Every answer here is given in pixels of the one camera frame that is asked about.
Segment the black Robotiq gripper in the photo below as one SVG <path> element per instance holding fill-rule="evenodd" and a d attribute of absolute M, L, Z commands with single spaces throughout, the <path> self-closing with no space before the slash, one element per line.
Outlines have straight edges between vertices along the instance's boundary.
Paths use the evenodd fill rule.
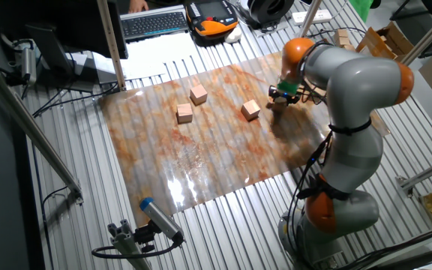
<path fill-rule="evenodd" d="M 297 104 L 301 99 L 300 94 L 290 94 L 285 91 L 280 91 L 274 85 L 269 86 L 268 96 L 274 101 L 286 101 L 289 102 L 289 104 Z"/>

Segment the person hand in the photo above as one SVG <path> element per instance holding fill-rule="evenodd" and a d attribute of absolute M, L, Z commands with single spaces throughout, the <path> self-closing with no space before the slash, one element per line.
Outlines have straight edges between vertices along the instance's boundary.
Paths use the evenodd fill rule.
<path fill-rule="evenodd" d="M 142 11 L 148 11 L 149 6 L 146 0 L 130 0 L 128 13 L 139 13 Z"/>

